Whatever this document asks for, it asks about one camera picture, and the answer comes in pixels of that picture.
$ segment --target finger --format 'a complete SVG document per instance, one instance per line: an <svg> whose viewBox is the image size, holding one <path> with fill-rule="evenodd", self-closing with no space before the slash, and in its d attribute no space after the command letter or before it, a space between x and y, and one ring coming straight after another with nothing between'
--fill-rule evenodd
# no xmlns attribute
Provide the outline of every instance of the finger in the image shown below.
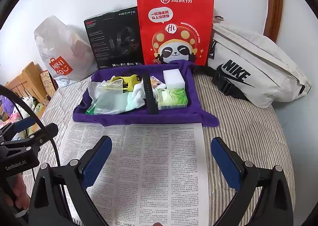
<svg viewBox="0 0 318 226"><path fill-rule="evenodd" d="M16 206L18 208L28 209L30 206L30 198L27 193L23 193L16 200Z"/></svg>
<svg viewBox="0 0 318 226"><path fill-rule="evenodd" d="M8 206L13 206L13 201L7 194L3 194L3 199Z"/></svg>
<svg viewBox="0 0 318 226"><path fill-rule="evenodd" d="M16 183L14 185L13 192L17 197L26 192L22 174L18 174L16 176Z"/></svg>

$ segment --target black cable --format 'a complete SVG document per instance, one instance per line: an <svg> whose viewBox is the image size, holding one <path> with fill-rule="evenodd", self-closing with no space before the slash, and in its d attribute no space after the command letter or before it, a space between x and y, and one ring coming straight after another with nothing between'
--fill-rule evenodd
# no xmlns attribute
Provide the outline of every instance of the black cable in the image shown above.
<svg viewBox="0 0 318 226"><path fill-rule="evenodd" d="M34 183L35 183L35 175L34 175L34 170L32 168L32 174L33 174L33 180L34 180Z"/></svg>
<svg viewBox="0 0 318 226"><path fill-rule="evenodd" d="M47 129L45 128L45 126L42 124L41 120L36 116L36 114L33 112L33 110L23 101L21 100L14 92L12 92L11 90L7 89L6 87L4 87L3 85L0 85L0 94L7 97L9 100L11 100L12 102L15 102L16 104L18 104L22 109L24 109L29 115L30 117L32 117L35 122L38 124L38 126L47 134L53 149L54 149L54 154L55 154L55 158L56 158L56 163L58 165L58 167L61 166L61 162L58 156L58 149L56 147L56 144L52 138L52 136L50 135L49 131L47 131ZM64 200L67 204L67 199L66 199L66 194L65 194L65 190L64 190L64 186L61 186L62 189L62 193L63 193L63 197Z"/></svg>

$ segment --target white plastic bag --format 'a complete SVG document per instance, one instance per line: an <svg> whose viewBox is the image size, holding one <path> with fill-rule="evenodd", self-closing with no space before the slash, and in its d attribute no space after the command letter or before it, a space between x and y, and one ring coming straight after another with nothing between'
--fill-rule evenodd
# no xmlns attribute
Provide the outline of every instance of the white plastic bag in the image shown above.
<svg viewBox="0 0 318 226"><path fill-rule="evenodd" d="M59 87L97 71L91 47L55 16L46 18L34 31L40 56Z"/></svg>

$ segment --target nike waist bag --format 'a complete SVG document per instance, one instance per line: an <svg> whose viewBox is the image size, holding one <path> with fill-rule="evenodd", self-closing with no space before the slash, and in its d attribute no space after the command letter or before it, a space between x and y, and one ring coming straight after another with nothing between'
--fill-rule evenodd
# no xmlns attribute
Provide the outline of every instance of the nike waist bag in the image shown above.
<svg viewBox="0 0 318 226"><path fill-rule="evenodd" d="M210 68L201 69L221 92L260 108L307 95L307 77L273 41L224 21L213 22Z"/></svg>

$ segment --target striped bedsheet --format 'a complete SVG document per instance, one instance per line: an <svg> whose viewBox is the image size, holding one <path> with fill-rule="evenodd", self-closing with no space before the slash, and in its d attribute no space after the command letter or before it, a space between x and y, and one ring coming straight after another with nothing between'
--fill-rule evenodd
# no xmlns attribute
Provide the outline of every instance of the striped bedsheet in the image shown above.
<svg viewBox="0 0 318 226"><path fill-rule="evenodd" d="M235 194L235 191L227 186L210 154L210 141L216 136L221 137L228 147L236 151L243 160L250 160L258 167L272 169L274 165L280 165L285 172L293 207L295 207L292 161L282 128L272 106L261 109L247 101L224 96L212 84L211 79L205 75L195 75L194 79L202 108L214 114L220 121L218 127L203 128L208 164L210 225L217 221ZM59 88L42 116L44 125L52 122L58 125L59 132L54 139L58 149L61 146L66 127L72 120L73 110L80 103L89 81L90 77L67 87ZM56 165L50 143L42 146L39 152L39 161L40 164L48 162L51 166ZM31 170L26 171L23 178L27 192L31 196L34 185ZM248 223L260 191L260 187L256 189L240 225Z"/></svg>

